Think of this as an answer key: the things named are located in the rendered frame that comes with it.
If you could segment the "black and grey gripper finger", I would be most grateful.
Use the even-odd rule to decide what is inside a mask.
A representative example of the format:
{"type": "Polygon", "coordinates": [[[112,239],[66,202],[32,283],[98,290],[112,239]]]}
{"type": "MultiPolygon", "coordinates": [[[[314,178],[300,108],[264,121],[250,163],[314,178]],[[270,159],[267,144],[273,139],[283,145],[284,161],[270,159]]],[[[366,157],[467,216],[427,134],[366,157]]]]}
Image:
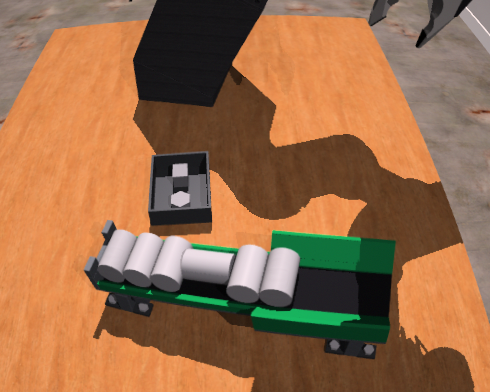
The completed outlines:
{"type": "Polygon", "coordinates": [[[382,19],[386,18],[389,8],[398,3],[398,1],[399,0],[375,0],[369,17],[369,26],[373,26],[382,19]]]}
{"type": "Polygon", "coordinates": [[[422,29],[416,43],[421,48],[441,31],[450,21],[457,17],[472,0],[428,0],[430,21],[422,29]]]}

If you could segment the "light grey cylinder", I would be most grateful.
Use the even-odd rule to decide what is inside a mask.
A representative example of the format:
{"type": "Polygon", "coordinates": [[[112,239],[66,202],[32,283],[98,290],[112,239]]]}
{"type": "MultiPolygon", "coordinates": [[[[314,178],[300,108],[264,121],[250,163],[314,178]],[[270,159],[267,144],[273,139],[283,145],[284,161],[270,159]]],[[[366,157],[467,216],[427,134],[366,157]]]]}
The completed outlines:
{"type": "Polygon", "coordinates": [[[291,304],[300,256],[288,248],[275,248],[270,251],[259,298],[262,302],[275,307],[291,304]]]}
{"type": "Polygon", "coordinates": [[[123,282],[123,271],[137,237],[129,231],[115,230],[97,267],[98,272],[112,282],[123,282]]]}
{"type": "Polygon", "coordinates": [[[238,249],[227,294],[242,303],[253,303],[259,292],[269,254],[256,245],[243,245],[238,249]]]}
{"type": "Polygon", "coordinates": [[[180,289],[183,281],[182,259],[187,249],[193,249],[193,246],[184,238],[169,236],[165,239],[150,276],[156,287],[169,292],[180,289]]]}
{"type": "Polygon", "coordinates": [[[150,276],[164,241],[152,234],[141,233],[123,271],[124,278],[139,287],[151,285],[150,276]]]}

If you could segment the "white cylinder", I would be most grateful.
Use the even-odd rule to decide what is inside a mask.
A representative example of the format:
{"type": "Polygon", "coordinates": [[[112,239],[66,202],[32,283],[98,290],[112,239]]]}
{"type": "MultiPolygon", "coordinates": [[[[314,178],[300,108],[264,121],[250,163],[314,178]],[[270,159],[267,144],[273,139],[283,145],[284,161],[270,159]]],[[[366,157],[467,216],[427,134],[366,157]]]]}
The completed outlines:
{"type": "Polygon", "coordinates": [[[187,249],[181,271],[186,280],[228,285],[236,254],[187,249]]]}

